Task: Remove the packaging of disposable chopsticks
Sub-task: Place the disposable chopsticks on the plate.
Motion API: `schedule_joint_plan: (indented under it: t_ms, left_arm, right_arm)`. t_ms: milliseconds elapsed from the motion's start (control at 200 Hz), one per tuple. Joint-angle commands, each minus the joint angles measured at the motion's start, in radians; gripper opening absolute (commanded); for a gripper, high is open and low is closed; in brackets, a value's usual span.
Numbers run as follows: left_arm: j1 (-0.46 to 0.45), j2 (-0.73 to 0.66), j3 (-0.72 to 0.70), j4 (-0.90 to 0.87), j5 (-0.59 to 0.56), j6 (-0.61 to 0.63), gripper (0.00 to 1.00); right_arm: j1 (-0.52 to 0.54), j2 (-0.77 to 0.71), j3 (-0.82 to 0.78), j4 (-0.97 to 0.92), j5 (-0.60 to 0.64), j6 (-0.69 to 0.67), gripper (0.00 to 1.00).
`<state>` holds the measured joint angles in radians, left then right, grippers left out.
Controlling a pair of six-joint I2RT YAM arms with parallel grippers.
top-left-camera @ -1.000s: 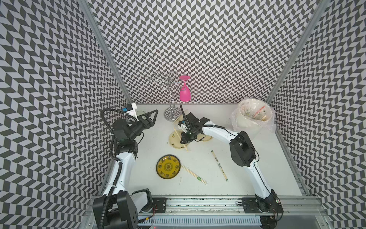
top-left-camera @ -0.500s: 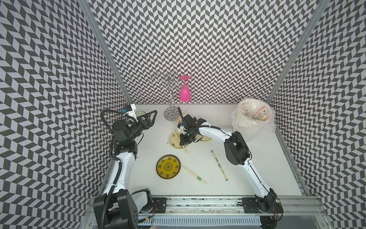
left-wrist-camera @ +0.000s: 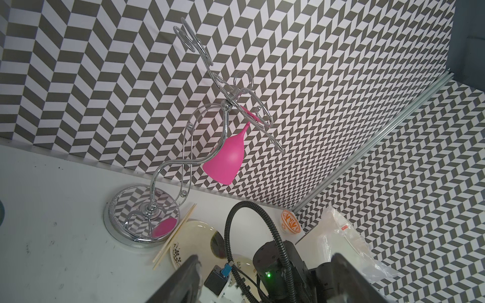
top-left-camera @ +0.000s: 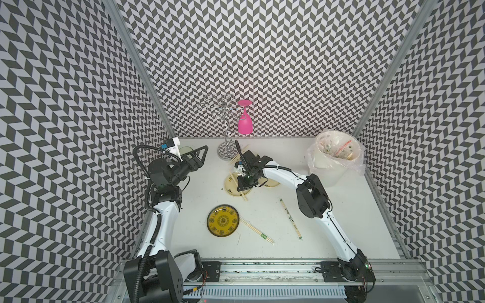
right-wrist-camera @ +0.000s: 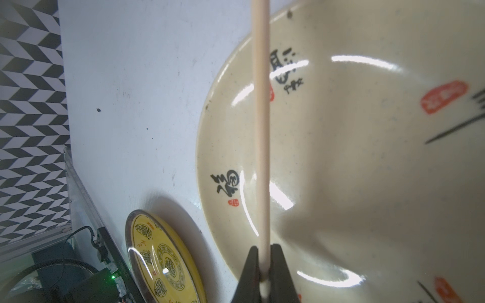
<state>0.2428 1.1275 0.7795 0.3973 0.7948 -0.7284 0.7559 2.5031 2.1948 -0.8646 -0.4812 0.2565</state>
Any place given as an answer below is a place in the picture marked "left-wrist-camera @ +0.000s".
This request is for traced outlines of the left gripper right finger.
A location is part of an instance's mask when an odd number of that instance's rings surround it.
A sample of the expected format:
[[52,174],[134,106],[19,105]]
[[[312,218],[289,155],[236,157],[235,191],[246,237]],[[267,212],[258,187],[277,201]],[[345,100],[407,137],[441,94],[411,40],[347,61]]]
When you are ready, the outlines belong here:
[[331,302],[389,302],[340,253],[332,256],[330,265],[335,291]]

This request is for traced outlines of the chopsticks panda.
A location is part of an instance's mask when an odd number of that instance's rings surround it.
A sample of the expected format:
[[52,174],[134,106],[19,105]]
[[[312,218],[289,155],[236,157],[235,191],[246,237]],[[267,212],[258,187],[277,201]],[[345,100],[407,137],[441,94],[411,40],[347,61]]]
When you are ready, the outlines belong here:
[[165,244],[162,246],[154,260],[152,261],[154,266],[152,267],[152,270],[156,270],[157,267],[160,265],[161,261],[163,260],[164,256],[168,253],[170,246],[172,245],[173,241],[175,240],[175,237],[179,234],[179,231],[181,230],[182,227],[185,226],[189,218],[191,217],[192,213],[194,212],[195,208],[197,207],[197,204],[194,203],[191,208],[188,210],[188,213],[185,215],[185,217],[182,219],[181,223],[176,227],[175,231],[170,235],[168,240],[165,242]]

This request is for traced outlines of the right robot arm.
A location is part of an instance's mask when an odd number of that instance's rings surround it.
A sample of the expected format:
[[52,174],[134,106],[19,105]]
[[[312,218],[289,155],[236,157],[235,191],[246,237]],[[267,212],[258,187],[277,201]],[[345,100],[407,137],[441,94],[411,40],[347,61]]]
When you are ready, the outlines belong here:
[[[249,208],[265,222],[273,240],[265,243],[253,257],[255,278],[243,278],[235,265],[230,235],[232,221],[238,210]],[[329,302],[335,295],[330,263],[308,269],[295,245],[284,241],[268,213],[251,201],[241,201],[232,207],[226,220],[224,242],[227,262],[242,296],[249,302]]]

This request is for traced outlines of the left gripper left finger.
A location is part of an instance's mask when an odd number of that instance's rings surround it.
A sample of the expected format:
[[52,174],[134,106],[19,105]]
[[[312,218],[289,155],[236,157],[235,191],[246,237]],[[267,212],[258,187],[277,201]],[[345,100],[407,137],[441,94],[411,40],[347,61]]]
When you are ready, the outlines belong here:
[[195,303],[200,297],[202,278],[201,263],[191,255],[146,303]]

